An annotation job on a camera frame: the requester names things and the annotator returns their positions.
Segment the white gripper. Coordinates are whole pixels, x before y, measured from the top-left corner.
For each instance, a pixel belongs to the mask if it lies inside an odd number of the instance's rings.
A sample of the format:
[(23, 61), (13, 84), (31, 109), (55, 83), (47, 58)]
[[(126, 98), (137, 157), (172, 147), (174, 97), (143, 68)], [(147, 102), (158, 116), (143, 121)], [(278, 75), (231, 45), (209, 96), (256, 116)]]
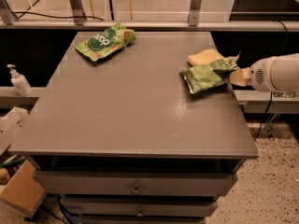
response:
[(254, 63), (250, 69), (243, 68), (232, 72), (229, 80), (232, 84), (245, 87), (250, 86), (256, 91), (277, 91), (272, 79), (271, 70), (276, 57), (265, 58)]

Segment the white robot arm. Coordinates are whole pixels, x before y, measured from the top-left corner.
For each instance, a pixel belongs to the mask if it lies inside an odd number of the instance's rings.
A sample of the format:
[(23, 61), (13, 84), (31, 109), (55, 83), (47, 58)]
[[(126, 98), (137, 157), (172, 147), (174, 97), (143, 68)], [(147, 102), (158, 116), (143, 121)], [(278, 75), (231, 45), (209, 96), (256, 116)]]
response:
[(299, 92), (299, 53), (261, 59), (232, 72), (229, 80), (256, 91)]

